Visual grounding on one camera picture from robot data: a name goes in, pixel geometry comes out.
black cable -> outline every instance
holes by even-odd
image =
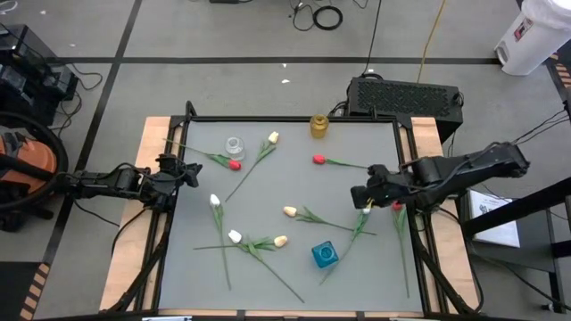
[[[11,32],[2,22],[0,22],[0,26],[1,26],[2,28],[4,28],[4,30],[6,30],[6,32],[8,32],[9,35],[11,35],[12,37],[15,37],[16,39],[18,39],[18,41],[20,41],[20,42],[21,42],[23,45],[25,45],[31,52],[33,52],[34,54],[36,54],[36,55],[42,60],[42,63],[44,64],[44,69],[45,69],[46,72],[48,72],[48,73],[50,74],[50,77],[52,77],[52,78],[53,78],[54,80],[56,80],[57,82],[64,84],[65,86],[69,86],[69,85],[70,85],[69,83],[66,83],[66,82],[64,82],[64,81],[59,80],[59,79],[52,73],[52,68],[51,68],[50,65],[47,63],[46,58],[45,58],[41,53],[39,53],[36,49],[34,49],[34,48],[30,47],[29,45],[27,45],[27,44],[24,42],[23,39],[21,39],[20,37],[16,36],[13,32]],[[55,65],[65,65],[65,63],[60,63],[60,64],[55,63]],[[85,83],[83,82],[83,80],[82,80],[80,77],[78,77],[79,83],[81,84],[81,86],[83,87],[83,89],[85,89],[86,91],[90,91],[90,90],[95,89],[96,87],[98,87],[98,86],[103,82],[103,75],[102,75],[101,73],[99,73],[99,72],[84,72],[84,71],[79,70],[78,67],[77,67],[74,63],[70,63],[70,65],[71,65],[71,67],[73,67],[73,69],[75,69],[75,71],[76,71],[78,74],[80,74],[80,75],[83,75],[83,76],[97,76],[97,77],[99,77],[99,79],[97,80],[97,82],[96,82],[93,86],[91,86],[91,87],[87,87],[87,86],[85,85]],[[81,110],[81,107],[83,106],[83,102],[82,102],[82,99],[81,99],[81,95],[79,94],[79,92],[77,91],[77,89],[75,90],[75,93],[73,94],[73,96],[75,96],[75,95],[77,95],[77,97],[78,97],[78,99],[79,99],[79,102],[78,102],[78,105],[75,107],[75,109],[74,109],[71,113],[66,112],[66,111],[63,109],[63,105],[62,105],[62,101],[65,100],[65,99],[67,99],[67,98],[70,98],[70,97],[69,97],[69,96],[66,96],[65,98],[63,98],[63,99],[60,101],[60,108],[62,109],[62,113],[66,116],[66,119],[65,119],[65,121],[63,122],[63,124],[62,124],[60,127],[58,127],[58,128],[51,128],[52,130],[54,130],[54,129],[59,129],[57,136],[58,136],[58,138],[60,138],[60,139],[62,139],[62,131],[63,131],[65,128],[68,128],[69,126],[71,126],[71,118],[72,118],[74,115],[76,115],[76,114]]]
[[[499,195],[496,194],[493,190],[491,190],[490,187],[486,186],[486,184],[480,183],[480,185],[481,185],[483,188],[485,188],[486,191],[488,191],[488,193],[491,194],[491,197],[496,198],[496,199],[498,199],[498,200],[503,200],[503,201],[509,202],[509,201],[508,201],[508,198],[504,198],[504,197],[499,196]],[[518,199],[517,197],[509,197],[509,198],[510,198],[511,200],[517,200],[517,199]],[[548,213],[550,213],[550,214],[553,215],[554,217],[561,218],[561,219],[564,219],[564,220],[568,220],[567,218],[565,218],[565,217],[563,217],[563,216],[561,216],[561,215],[559,215],[559,214],[557,214],[557,213],[552,212],[551,209],[546,209],[546,210],[547,210]]]
[[[329,10],[337,14],[337,22],[335,24],[332,24],[331,26],[324,26],[321,23],[319,23],[318,20],[319,14],[324,12],[325,10]],[[333,5],[324,5],[322,7],[319,7],[319,9],[313,13],[313,24],[315,25],[315,27],[319,29],[326,31],[335,30],[339,28],[339,26],[341,26],[342,23],[343,23],[343,13],[341,12],[341,10],[339,10],[339,8],[334,7]]]
[[[127,226],[129,226],[131,223],[133,223],[137,218],[139,218],[143,213],[145,213],[145,211],[148,210],[148,208],[143,208],[140,212],[138,212],[134,217],[132,217],[129,221],[127,221],[127,223],[125,223],[124,226],[122,226],[119,231],[117,232],[117,234],[115,235],[115,238],[113,239],[113,244],[111,247],[111,255],[113,255],[113,253],[115,252],[115,244],[117,243],[117,240],[119,240],[119,235],[121,235],[121,233],[125,230],[125,228],[127,228]]]
[[[83,83],[83,80],[81,78],[78,77],[79,83],[81,84],[81,86],[83,87],[84,90],[86,91],[90,91],[93,90],[95,88],[97,88],[99,85],[101,85],[101,83],[103,82],[103,75],[100,74],[99,72],[85,72],[85,71],[81,71],[78,69],[78,66],[75,65],[75,63],[69,63],[69,65],[71,65],[71,67],[73,67],[73,69],[82,76],[97,76],[99,77],[99,80],[97,80],[97,82],[95,83],[95,85],[91,86],[91,87],[86,87],[86,85]]]
[[[99,215],[99,214],[97,214],[97,213],[95,213],[95,212],[92,212],[91,210],[86,210],[86,209],[82,208],[81,205],[79,205],[79,203],[78,203],[77,200],[73,200],[73,203],[74,203],[75,206],[77,206],[80,210],[83,210],[83,211],[86,212],[87,214],[93,215],[93,216],[95,216],[96,218],[101,219],[103,222],[106,222],[106,223],[109,223],[109,224],[111,224],[111,225],[113,225],[113,226],[119,227],[119,224],[117,224],[117,223],[115,223],[115,222],[111,222],[109,219],[104,218],[104,217],[102,217],[101,215]]]
[[[550,209],[547,209],[547,212],[550,213],[551,215],[553,215],[553,216],[556,217],[556,218],[561,218],[561,219],[567,220],[567,221],[569,220],[568,218],[565,218],[565,217],[562,217],[562,216],[560,216],[560,215],[558,215],[558,214],[556,214],[556,213],[553,213]]]
[[[526,136],[532,134],[535,130],[539,129],[541,126],[545,125],[545,123],[547,123],[549,120],[554,119],[555,117],[557,117],[557,115],[559,115],[559,114],[562,113],[562,112],[565,112],[565,110],[556,112],[555,114],[553,114],[553,116],[547,118],[546,120],[544,120],[541,124],[539,124],[539,125],[536,126],[535,128],[533,128],[533,129],[527,131],[525,134],[523,134],[523,135],[521,135],[520,137],[514,139],[511,143],[512,143],[512,144],[517,144],[517,142],[518,142],[520,139],[522,139],[522,138],[524,138],[524,137],[526,137]]]
[[[571,311],[571,307],[569,307],[567,304],[565,304],[564,302],[557,300],[553,297],[551,297],[550,295],[548,295],[547,293],[543,292],[542,290],[540,290],[537,286],[531,284],[529,281],[525,280],[518,272],[514,271],[511,267],[509,267],[507,264],[504,264],[503,262],[500,262],[498,260],[492,260],[492,259],[488,259],[485,258],[483,256],[481,256],[480,254],[477,253],[472,253],[472,255],[477,256],[480,259],[485,260],[488,263],[491,263],[495,266],[498,267],[502,267],[502,268],[506,268],[509,272],[511,272],[519,281],[521,281],[523,284],[527,285],[528,287],[530,287],[532,290],[536,291],[537,293],[539,293],[543,298],[550,300],[553,303],[559,304],[560,307],[565,308],[566,310]]]
[[[335,116],[335,112],[340,109],[345,109],[347,107],[347,101],[342,101],[337,103],[337,105],[328,113],[327,116]]]
[[[458,224],[461,226],[461,223],[460,223],[459,218],[457,218],[457,217],[456,217],[454,214],[452,214],[449,210],[444,209],[444,208],[442,208],[442,207],[439,207],[438,209],[441,210],[441,211],[443,211],[444,213],[450,215],[451,217],[455,218],[455,220],[456,220],[456,221],[458,222]],[[466,238],[465,238],[465,241],[466,241],[467,243],[469,243],[469,244],[472,246],[472,249],[474,249],[474,250],[473,250],[473,254],[476,255],[478,258],[483,259],[483,260],[486,260],[486,261],[488,261],[488,262],[490,262],[490,263],[493,263],[493,264],[496,264],[496,265],[498,265],[498,266],[501,266],[501,267],[506,268],[509,272],[511,272],[514,276],[516,276],[516,277],[519,279],[519,281],[523,282],[525,285],[529,286],[531,289],[533,289],[533,290],[535,290],[536,292],[538,292],[541,296],[543,296],[543,297],[546,298],[547,300],[550,300],[550,301],[553,302],[553,303],[557,303],[557,304],[559,304],[561,307],[563,307],[563,308],[565,308],[565,309],[571,311],[571,308],[570,308],[568,305],[566,305],[565,303],[561,302],[560,300],[556,300],[555,298],[552,298],[551,296],[547,295],[545,292],[543,292],[543,291],[541,291],[540,289],[538,289],[535,285],[533,285],[533,284],[529,283],[527,280],[525,280],[522,276],[520,276],[520,275],[519,275],[516,271],[514,271],[511,267],[508,267],[507,265],[505,265],[505,264],[503,264],[503,263],[501,263],[501,262],[499,262],[499,261],[495,261],[495,262],[494,262],[494,261],[491,261],[490,259],[487,259],[487,258],[485,258],[485,257],[483,257],[483,256],[481,256],[481,255],[479,255],[479,254],[477,254],[477,253],[476,253],[476,249],[474,248],[474,245],[472,245],[471,241],[469,241],[469,240],[466,239]],[[484,293],[482,292],[482,286],[479,284],[479,280],[477,280],[476,273],[473,272],[473,274],[474,274],[474,276],[476,277],[476,285],[478,286],[478,291],[480,291],[480,293],[482,294],[482,295],[481,295],[480,305],[478,305],[478,307],[481,308],[481,306],[484,305]]]
[[[452,140],[450,141],[450,146],[448,146],[448,152],[446,153],[446,157],[454,156],[454,139],[456,138],[456,130],[452,133]]]
[[[538,131],[537,133],[535,133],[535,134],[532,135],[531,137],[525,139],[524,141],[517,142],[516,144],[527,143],[527,142],[529,142],[530,140],[534,139],[534,138],[535,138],[536,136],[538,136],[539,134],[545,132],[546,130],[548,130],[548,129],[550,129],[550,128],[553,128],[553,127],[557,126],[558,124],[561,124],[561,123],[564,123],[564,122],[569,122],[569,118],[560,120],[560,121],[558,121],[558,122],[556,122],[556,123],[553,123],[553,124],[551,124],[550,126],[548,126],[548,127],[544,128],[544,129]]]
[[[368,64],[371,60],[371,53],[373,52],[373,45],[375,44],[375,35],[377,34],[378,15],[381,12],[382,2],[382,0],[378,0],[377,17],[375,18],[375,28],[373,29],[373,37],[371,38],[371,47],[368,49],[367,63],[365,64],[365,70],[361,73],[361,75],[364,75],[365,72],[367,72]]]
[[[292,23],[294,24],[294,28],[296,28],[300,31],[309,31],[311,28],[313,28],[313,26],[315,25],[315,23],[313,23],[313,21],[311,22],[311,25],[308,28],[299,28],[295,24],[295,19],[297,19],[298,13],[302,12],[303,9],[305,9],[305,8],[310,8],[311,19],[313,20],[313,13],[314,12],[313,12],[313,8],[309,4],[302,4],[302,0],[298,0],[297,5],[293,6],[292,0],[289,0],[289,5],[290,5],[290,7],[292,7],[292,9],[294,9],[294,18],[292,19]]]
[[[61,112],[57,111],[57,112],[58,112],[58,113],[61,113],[61,114],[63,114],[63,115],[65,115],[65,116],[66,116],[66,119],[63,121],[63,124],[62,124],[61,126],[56,127],[56,128],[51,128],[51,130],[59,129],[59,130],[58,130],[58,133],[57,133],[57,137],[60,138],[60,139],[62,139],[62,131],[63,131],[65,128],[68,128],[69,126],[71,126],[71,118],[72,118],[73,116],[75,116],[79,111],[81,111],[81,108],[83,107],[83,101],[82,101],[82,99],[81,99],[81,95],[79,95],[79,93],[78,93],[77,91],[74,93],[74,96],[76,96],[76,95],[77,95],[79,101],[78,101],[78,104],[76,105],[76,107],[75,107],[75,108],[73,109],[73,111],[70,112],[70,113],[68,113],[68,112],[63,108],[63,103],[62,103],[63,101],[60,101],[60,104],[59,104],[59,105],[60,105],[60,109],[61,109],[62,111],[61,111]]]
[[[368,5],[368,0],[365,0],[365,4],[364,4],[364,5],[360,5],[360,4],[357,2],[357,0],[353,0],[353,2],[354,2],[359,8],[361,8],[361,9],[367,8],[367,5]]]
[[[325,1],[325,0],[311,0],[316,6],[318,6],[319,8],[321,8],[323,5],[319,4],[319,1]]]
[[[460,220],[459,218],[452,214],[452,212],[450,212],[449,210],[439,206],[438,210],[441,210],[442,212],[446,213],[447,215],[449,215],[451,218],[453,218],[453,220],[458,223],[458,225],[461,228],[461,224],[460,224]],[[430,221],[431,220],[431,215],[432,213],[426,213],[426,212],[422,212],[422,211],[418,211],[421,215],[426,215],[426,218]],[[466,238],[464,238],[465,243],[469,243],[469,240],[467,240]],[[480,297],[480,301],[478,302],[477,307],[474,309],[474,312],[479,313],[482,310],[482,307],[484,306],[484,290],[482,289],[482,285],[480,284],[480,279],[476,273],[476,270],[474,269],[474,265],[472,264],[472,261],[470,261],[470,259],[468,259],[468,264],[470,266],[470,270],[472,272],[472,276],[474,277],[474,281],[476,282],[476,288],[478,290],[478,294]]]
[[[449,210],[443,208],[442,206],[439,206],[439,207],[438,207],[438,210],[441,210],[441,211],[443,211],[444,213],[448,214],[448,216],[450,216],[453,220],[455,220],[456,223],[458,223],[459,225],[461,225],[461,224],[460,224],[460,219],[459,219],[456,215],[454,215],[451,211],[449,211]]]

white tulip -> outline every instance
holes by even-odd
[[[269,135],[268,140],[270,143],[275,144],[277,143],[277,137],[279,136],[278,132],[273,132]]]
[[[278,248],[286,245],[286,243],[287,243],[287,236],[285,235],[278,236],[274,239],[274,245],[276,245],[276,247]]]
[[[295,214],[297,214],[297,209],[295,207],[285,206],[284,214],[286,214],[290,218],[293,218]]]
[[[228,233],[228,237],[230,238],[230,240],[232,240],[232,243],[234,244],[238,244],[240,243],[240,241],[242,241],[242,235],[235,230],[230,230],[230,233]]]
[[[211,206],[212,207],[218,207],[220,206],[220,200],[218,199],[218,197],[216,197],[216,195],[211,194]]]

red tulip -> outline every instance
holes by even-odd
[[[319,165],[325,164],[327,158],[323,155],[313,155],[313,162]]]
[[[402,204],[400,204],[399,202],[393,202],[393,210],[394,211],[402,210]]]
[[[242,168],[242,164],[238,160],[230,160],[228,162],[228,167],[232,170],[240,170]]]

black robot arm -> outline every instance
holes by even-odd
[[[111,196],[139,200],[153,210],[173,210],[174,192],[183,184],[198,186],[200,164],[185,164],[174,155],[161,154],[156,159],[159,171],[137,168],[127,163],[120,164],[109,173],[78,171],[60,177],[61,192],[76,199],[95,196]]]
[[[423,157],[403,164],[398,173],[385,165],[368,168],[367,186],[351,189],[355,208],[370,200],[385,207],[393,202],[414,202],[419,210],[431,210],[452,193],[492,177],[522,177],[529,162],[512,143],[494,143],[480,152],[456,157]]]

cable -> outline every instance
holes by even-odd
[[[457,218],[455,215],[453,215],[449,210],[444,209],[442,207],[438,207],[439,210],[443,211],[444,213],[450,215],[451,217],[455,218],[455,220],[458,222],[458,224],[461,226],[460,220],[459,218]],[[466,241],[466,243],[470,244],[470,246],[473,249],[473,255],[476,255],[478,258],[483,259],[485,261],[488,261],[492,264],[495,264],[497,266],[501,266],[503,268],[506,268],[509,272],[511,272],[514,276],[516,276],[521,282],[523,282],[525,285],[529,286],[531,289],[535,290],[536,292],[538,292],[541,296],[543,296],[544,298],[546,298],[547,300],[550,300],[553,303],[557,303],[559,304],[561,307],[567,309],[567,310],[571,310],[571,308],[566,305],[565,303],[561,302],[560,300],[556,300],[554,298],[552,298],[551,296],[547,295],[545,292],[541,291],[540,289],[538,289],[535,285],[529,283],[527,280],[525,280],[522,276],[520,276],[516,271],[514,271],[511,267],[508,267],[507,265],[500,263],[498,261],[491,261],[490,259],[487,259],[479,254],[476,253],[476,249],[474,248],[474,245],[471,243],[471,241],[469,241],[468,239],[464,239]],[[472,268],[472,270],[474,271],[473,267],[472,267],[472,263],[468,260],[469,264],[470,264],[470,268]],[[481,308],[482,305],[484,305],[484,293],[482,292],[482,286],[479,284],[479,280],[477,280],[477,275],[476,273],[474,273],[474,276],[476,277],[476,285],[478,286],[478,291],[482,294],[481,295],[481,302],[478,305],[479,308]]]
[[[93,90],[95,88],[97,88],[99,85],[101,85],[101,83],[103,82],[103,75],[100,74],[99,72],[84,72],[84,71],[80,71],[78,69],[78,66],[75,65],[75,63],[69,63],[69,65],[71,65],[71,67],[73,67],[73,69],[75,71],[78,72],[79,75],[82,76],[97,76],[99,77],[99,80],[97,80],[97,82],[95,83],[95,85],[91,86],[91,87],[86,87],[86,85],[83,83],[83,80],[81,80],[81,78],[78,77],[79,83],[81,84],[81,86],[83,87],[84,90],[86,91],[90,91]]]
[[[442,3],[440,4],[440,9],[438,9],[438,14],[436,15],[436,19],[434,19],[434,25],[432,26],[432,30],[430,30],[430,36],[428,36],[428,40],[426,41],[425,50],[422,53],[422,60],[420,61],[420,69],[418,70],[417,83],[420,82],[420,75],[422,75],[422,69],[424,69],[424,67],[425,67],[426,52],[428,51],[428,45],[430,45],[430,41],[432,40],[432,35],[434,34],[434,31],[436,30],[436,26],[438,25],[438,21],[440,20],[440,16],[443,13],[443,9],[444,9],[445,4],[446,4],[446,0],[443,0]]]
[[[557,115],[559,115],[559,114],[562,113],[562,112],[565,112],[565,110],[556,112],[556,113],[553,114],[551,117],[549,117],[549,118],[547,118],[546,120],[544,120],[541,124],[537,125],[537,126],[534,127],[533,129],[531,129],[531,130],[525,132],[525,134],[521,135],[520,137],[514,139],[511,143],[512,143],[512,144],[517,144],[517,142],[518,142],[520,139],[522,139],[522,138],[524,138],[524,137],[526,137],[526,136],[532,134],[535,130],[539,129],[541,126],[545,125],[549,120],[554,119],[555,117],[557,117]]]
[[[111,255],[113,256],[113,253],[115,252],[115,244],[117,243],[117,240],[119,240],[119,235],[121,235],[121,232],[123,232],[125,230],[125,228],[127,228],[127,226],[129,226],[131,223],[133,223],[137,218],[139,218],[143,213],[145,213],[146,210],[149,210],[148,208],[143,208],[140,212],[138,212],[134,217],[132,217],[129,221],[127,221],[127,223],[125,223],[124,226],[122,226],[119,231],[117,232],[117,234],[115,235],[115,238],[113,239],[113,244],[111,247]]]
[[[367,5],[368,5],[368,0],[365,0],[365,4],[364,4],[364,5],[360,5],[360,4],[357,2],[357,0],[353,0],[353,2],[354,2],[359,8],[361,8],[361,9],[367,8]]]
[[[371,53],[373,52],[373,45],[375,44],[375,35],[377,34],[378,15],[381,12],[381,3],[382,2],[383,2],[383,0],[378,0],[377,16],[375,18],[375,27],[373,28],[373,37],[371,38],[371,46],[368,49],[368,56],[367,56],[367,63],[365,64],[365,70],[361,73],[361,75],[364,75],[365,72],[367,72],[368,64],[371,61]]]
[[[65,115],[65,116],[66,116],[66,119],[65,119],[65,121],[63,122],[63,124],[62,124],[61,126],[56,127],[56,128],[51,128],[52,130],[59,129],[59,130],[58,130],[58,133],[57,133],[57,137],[60,138],[60,139],[62,139],[62,131],[63,131],[65,128],[68,128],[69,126],[71,126],[71,118],[72,118],[73,116],[75,116],[75,115],[81,110],[81,108],[83,107],[83,101],[82,101],[82,99],[81,99],[81,95],[79,95],[79,93],[78,93],[77,91],[74,93],[74,96],[76,96],[76,95],[77,95],[79,101],[78,101],[78,104],[76,105],[76,107],[75,107],[75,108],[73,109],[73,111],[70,112],[70,113],[68,113],[68,112],[63,108],[63,100],[60,101],[60,109],[62,110],[62,112],[59,112],[59,111],[57,111],[57,112],[58,112],[58,113],[61,113],[61,114],[63,114],[63,115]]]
[[[556,213],[553,213],[553,212],[551,211],[551,209],[547,209],[547,211],[548,211],[551,215],[553,215],[554,217],[556,217],[556,218],[561,218],[561,219],[567,220],[567,221],[569,220],[568,218],[565,218],[565,217],[562,217],[562,216],[560,216],[560,215],[558,215],[558,214],[556,214]]]
[[[488,193],[491,194],[491,195],[490,195],[491,197],[493,197],[493,198],[495,198],[495,199],[498,199],[498,200],[503,200],[503,201],[506,201],[506,202],[510,202],[507,198],[501,197],[501,196],[499,196],[498,194],[494,193],[494,192],[490,189],[490,187],[486,186],[484,183],[480,183],[480,185],[483,186],[483,187],[488,191]],[[517,200],[517,197],[509,197],[509,198],[510,198],[511,200]],[[546,209],[546,210],[547,210],[548,213],[550,213],[550,214],[553,215],[554,217],[561,218],[561,219],[564,219],[564,220],[568,220],[567,218],[565,218],[565,217],[563,217],[563,216],[561,216],[561,215],[559,215],[559,214],[557,214],[557,213],[552,212],[551,209]]]
[[[518,142],[517,144],[527,143],[527,142],[529,142],[530,140],[534,139],[534,138],[535,138],[536,136],[538,136],[539,134],[545,132],[546,130],[548,130],[548,129],[550,129],[550,128],[553,128],[553,127],[557,126],[558,124],[561,124],[561,123],[564,123],[564,122],[569,122],[569,118],[563,119],[563,120],[560,120],[560,121],[558,121],[558,122],[556,122],[556,123],[554,123],[554,124],[551,124],[551,125],[548,126],[547,128],[544,128],[543,130],[540,130],[539,132],[535,133],[533,136],[527,138],[526,140],[524,140],[524,141],[522,141],[522,142]]]
[[[325,10],[329,10],[329,11],[335,12],[337,14],[337,22],[335,24],[332,24],[331,26],[324,26],[321,23],[319,23],[319,20],[318,20],[319,14],[324,12]],[[313,25],[319,29],[326,30],[326,31],[335,30],[335,29],[339,28],[339,26],[341,26],[342,23],[343,23],[343,13],[341,12],[341,10],[339,10],[339,8],[334,7],[333,5],[321,6],[321,7],[319,7],[318,10],[316,10],[313,13]]]
[[[305,9],[305,8],[310,8],[311,18],[313,19],[313,8],[311,8],[311,6],[309,4],[303,4],[302,0],[298,0],[297,5],[293,6],[292,0],[289,0],[289,6],[292,7],[292,9],[294,9],[294,19],[292,20],[292,23],[294,24],[294,28],[296,28],[300,31],[309,31],[311,28],[313,28],[313,26],[315,25],[315,23],[313,23],[313,21],[311,21],[311,25],[308,28],[299,28],[295,24],[295,19],[297,18],[297,14],[299,12],[303,11],[303,9]]]
[[[472,253],[472,255],[477,256],[480,259],[483,259],[484,261],[493,264],[495,266],[501,267],[501,268],[505,268],[507,269],[509,272],[511,272],[519,281],[521,281],[523,284],[527,285],[528,287],[530,287],[532,290],[538,292],[543,298],[550,300],[553,303],[559,304],[562,308],[565,308],[566,310],[571,311],[571,307],[569,307],[567,304],[565,304],[564,302],[557,300],[553,297],[551,297],[550,295],[548,295],[547,293],[543,292],[542,290],[540,290],[537,286],[531,284],[529,281],[525,280],[518,272],[514,271],[513,268],[509,267],[507,264],[504,264],[503,262],[500,262],[498,260],[495,259],[488,259],[483,257],[482,255],[476,253],[475,251]]]
[[[459,219],[456,215],[454,215],[451,211],[449,211],[449,210],[447,210],[447,209],[445,209],[445,208],[443,208],[443,207],[441,207],[441,206],[438,207],[438,210],[441,210],[441,211],[443,211],[444,213],[448,214],[448,216],[450,216],[453,220],[455,220],[456,223],[458,223],[459,225],[461,225],[461,224],[460,224],[460,219]]]
[[[450,146],[448,146],[448,152],[446,153],[446,157],[454,156],[454,139],[456,138],[456,130],[452,133],[452,140],[450,142]]]
[[[30,47],[29,45],[27,45],[27,44],[24,42],[23,39],[21,39],[20,37],[14,35],[13,32],[11,32],[2,22],[0,22],[0,26],[2,26],[2,28],[4,28],[4,30],[6,30],[6,32],[8,32],[9,35],[11,35],[12,37],[15,37],[16,39],[18,39],[23,45],[25,45],[31,52],[33,52],[34,54],[36,54],[36,55],[42,60],[42,62],[43,62],[43,64],[44,64],[44,70],[50,74],[50,77],[52,77],[55,81],[64,84],[65,86],[69,86],[69,85],[70,85],[69,83],[66,83],[66,82],[64,82],[64,81],[59,80],[59,79],[53,74],[52,68],[51,68],[50,65],[47,63],[46,58],[45,58],[41,53],[39,53],[37,50],[35,50],[34,48],[32,48],[32,47]],[[83,75],[83,76],[98,76],[98,77],[99,77],[99,79],[97,80],[97,82],[96,82],[93,86],[91,86],[91,87],[85,86],[85,83],[83,82],[83,80],[82,80],[80,77],[78,77],[79,83],[81,84],[81,86],[83,87],[83,89],[85,89],[86,91],[90,91],[90,90],[95,89],[96,87],[98,87],[98,86],[103,82],[103,75],[102,75],[101,73],[99,73],[99,72],[84,72],[84,71],[79,70],[78,67],[77,67],[74,63],[70,63],[70,65],[71,65],[71,66],[73,67],[73,69],[75,69],[75,71],[76,71],[78,74],[80,74],[80,75]],[[52,130],[54,130],[54,129],[59,129],[57,136],[58,136],[58,138],[60,138],[60,139],[62,139],[62,131],[63,131],[65,128],[68,128],[69,126],[71,126],[71,118],[72,118],[74,115],[76,115],[76,114],[81,110],[81,107],[83,106],[83,101],[82,101],[82,99],[81,99],[81,95],[79,94],[79,92],[77,91],[77,89],[75,90],[73,96],[75,96],[75,95],[77,95],[77,97],[78,97],[78,99],[79,99],[79,102],[78,102],[78,105],[75,107],[75,109],[74,109],[71,113],[68,113],[66,110],[64,110],[64,109],[63,109],[63,104],[62,104],[62,101],[63,101],[63,100],[65,100],[65,99],[67,99],[67,98],[70,98],[69,96],[64,97],[64,98],[60,101],[60,103],[59,103],[60,109],[62,110],[62,113],[66,116],[66,119],[65,119],[65,121],[63,122],[63,124],[62,124],[60,127],[58,127],[58,128],[52,128]]]
[[[106,223],[111,224],[111,225],[113,225],[113,226],[119,227],[119,224],[117,224],[117,223],[115,223],[115,222],[111,222],[109,219],[104,218],[104,217],[102,217],[101,215],[99,215],[99,214],[97,214],[97,213],[95,213],[95,212],[92,212],[91,210],[86,210],[86,209],[82,208],[81,205],[79,205],[79,203],[78,203],[77,200],[73,200],[73,203],[74,203],[75,206],[77,206],[80,210],[83,210],[83,211],[86,212],[87,214],[93,215],[93,216],[95,216],[96,218],[101,219],[103,222],[106,222]]]
[[[0,9],[0,14],[7,14],[8,12],[16,9],[18,7],[18,1],[3,1],[0,3],[0,7],[3,7],[5,4],[13,3],[12,7],[7,9]]]
[[[453,220],[458,223],[458,225],[460,226],[460,228],[462,227],[462,224],[460,222],[459,217],[457,217],[456,215],[454,215],[452,212],[450,212],[449,210],[439,206],[438,210],[441,210],[442,212],[446,213],[447,215],[449,215],[451,218],[453,218]],[[466,238],[464,237],[464,242],[468,243],[473,249],[474,246],[472,245],[472,243]],[[472,264],[472,261],[470,259],[468,259],[468,264],[470,266],[470,271],[472,273],[472,276],[474,277],[474,281],[476,282],[476,288],[478,290],[478,294],[480,297],[480,301],[478,302],[477,307],[474,309],[474,311],[476,313],[479,313],[482,310],[482,307],[484,306],[484,302],[485,302],[485,298],[484,298],[484,290],[482,289],[482,284],[480,284],[480,278],[478,277],[478,274],[476,273],[476,270],[474,269],[474,265]]]
[[[319,1],[325,1],[325,0],[311,0],[316,6],[318,6],[319,8],[321,8],[323,5],[319,4]]]

